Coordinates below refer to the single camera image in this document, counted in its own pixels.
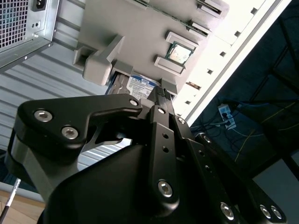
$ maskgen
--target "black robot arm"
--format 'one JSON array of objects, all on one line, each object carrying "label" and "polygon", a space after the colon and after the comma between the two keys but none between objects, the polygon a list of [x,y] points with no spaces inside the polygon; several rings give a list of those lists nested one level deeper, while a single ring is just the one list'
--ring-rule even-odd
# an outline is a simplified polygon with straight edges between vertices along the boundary
[{"label": "black robot arm", "polygon": [[[130,146],[77,169],[81,152]],[[170,94],[28,101],[6,165],[46,202],[39,223],[285,224],[282,210],[206,134],[194,139]]]}]

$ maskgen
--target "dark floor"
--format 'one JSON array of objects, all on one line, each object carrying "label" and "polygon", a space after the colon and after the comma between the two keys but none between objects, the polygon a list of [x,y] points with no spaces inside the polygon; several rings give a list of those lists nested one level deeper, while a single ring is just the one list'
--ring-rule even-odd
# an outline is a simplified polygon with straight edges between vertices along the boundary
[{"label": "dark floor", "polygon": [[[299,66],[299,1],[292,1],[291,5],[282,13],[281,18],[287,29]],[[271,130],[279,130],[299,123],[299,105],[297,104],[299,91],[296,91],[296,88],[299,88],[299,73],[295,69],[290,51],[287,51],[276,66],[275,71],[290,81],[293,90],[272,75],[273,66],[285,46],[286,40],[280,21],[277,20],[195,121],[193,127],[199,126],[199,128],[192,129],[194,134],[196,135],[199,131],[207,132],[233,159],[236,159],[247,138],[246,135],[249,135],[253,130],[255,130],[252,134],[254,136],[263,134],[266,127],[270,127]],[[249,101],[265,77],[268,77],[268,81],[254,100],[265,100],[266,105],[263,105],[265,103],[254,102],[251,102],[251,105],[245,105],[234,102]],[[271,102],[271,100],[286,99],[289,99],[290,102]],[[239,112],[234,117],[237,125],[235,130],[245,136],[234,130],[226,130],[225,126],[208,125],[222,122],[217,108],[221,103],[229,104],[231,110],[237,107],[235,113]],[[282,111],[276,116],[263,122],[280,110]],[[278,131],[279,139],[284,143],[287,150],[294,147],[298,131],[299,125],[289,130]],[[244,170],[253,172],[259,165],[275,155],[276,151],[265,135],[249,137],[242,148],[237,163]]]}]

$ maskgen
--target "black cable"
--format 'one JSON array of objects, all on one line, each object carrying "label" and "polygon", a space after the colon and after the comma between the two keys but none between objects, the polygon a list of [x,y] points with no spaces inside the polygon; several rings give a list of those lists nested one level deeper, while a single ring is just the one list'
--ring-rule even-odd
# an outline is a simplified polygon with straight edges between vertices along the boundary
[{"label": "black cable", "polygon": [[1,213],[1,216],[0,216],[0,224],[3,223],[8,210],[9,210],[9,206],[5,206],[2,213]]}]

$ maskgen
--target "yellow cable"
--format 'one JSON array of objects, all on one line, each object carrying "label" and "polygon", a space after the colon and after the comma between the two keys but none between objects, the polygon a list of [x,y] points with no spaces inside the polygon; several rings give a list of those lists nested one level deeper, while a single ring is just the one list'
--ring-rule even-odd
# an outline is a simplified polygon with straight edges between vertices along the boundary
[{"label": "yellow cable", "polygon": [[[295,103],[296,103],[296,102],[294,102],[294,103],[292,103],[292,104],[286,106],[285,108],[281,109],[280,111],[277,111],[276,113],[274,113],[274,114],[272,114],[271,116],[267,117],[265,120],[263,120],[263,121],[261,122],[261,124],[264,123],[265,121],[269,120],[270,118],[273,118],[274,116],[278,115],[279,113],[281,113],[281,112],[282,112],[283,110],[285,110],[286,108],[288,108],[288,107],[290,107],[290,106],[293,106]],[[299,123],[296,124],[296,125],[293,125],[293,126],[291,126],[291,127],[288,127],[288,128],[280,129],[280,131],[285,131],[285,130],[291,129],[291,128],[297,126],[297,125],[299,125]],[[243,145],[242,145],[242,147],[240,148],[237,157],[235,158],[235,162],[237,161],[237,159],[238,159],[238,157],[239,157],[239,155],[240,155],[242,149],[244,148],[245,143],[247,142],[247,140],[250,138],[250,136],[251,136],[254,132],[255,132],[255,130],[252,130],[252,132],[248,135],[248,137],[247,137],[247,138],[245,139],[245,141],[243,142]]]},{"label": "yellow cable", "polygon": [[293,127],[296,127],[296,126],[298,126],[298,125],[299,125],[299,123],[298,123],[298,124],[295,124],[295,125],[293,125],[293,126],[291,126],[291,127],[287,127],[287,128],[279,129],[279,131],[289,130],[289,129],[291,129],[291,128],[293,128]]},{"label": "yellow cable", "polygon": [[237,161],[242,149],[244,148],[245,143],[247,142],[247,140],[250,138],[250,136],[255,132],[255,130],[252,130],[252,132],[248,135],[248,137],[245,139],[245,141],[243,142],[242,147],[240,148],[237,157],[235,158],[235,162]]},{"label": "yellow cable", "polygon": [[286,109],[286,108],[288,108],[288,107],[290,107],[290,106],[293,106],[295,103],[296,103],[296,102],[294,102],[294,103],[292,103],[292,104],[286,106],[285,108],[281,109],[280,111],[277,111],[277,112],[274,113],[273,115],[267,117],[265,120],[263,120],[263,121],[261,122],[261,124],[264,123],[265,121],[269,120],[270,118],[273,118],[274,116],[278,115],[278,114],[281,113],[284,109]]}]

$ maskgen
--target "power socket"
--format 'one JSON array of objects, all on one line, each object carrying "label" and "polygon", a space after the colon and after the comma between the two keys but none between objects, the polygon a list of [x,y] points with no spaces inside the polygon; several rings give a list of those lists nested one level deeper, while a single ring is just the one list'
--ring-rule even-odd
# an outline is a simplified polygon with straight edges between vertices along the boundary
[{"label": "power socket", "polygon": [[47,0],[33,0],[32,11],[39,12],[46,9]]},{"label": "power socket", "polygon": [[235,123],[235,119],[233,118],[233,115],[231,114],[230,108],[227,104],[221,104],[218,107],[219,113],[222,117],[223,121],[228,121],[228,124],[225,125],[226,129],[232,129],[236,128],[237,125]]}]

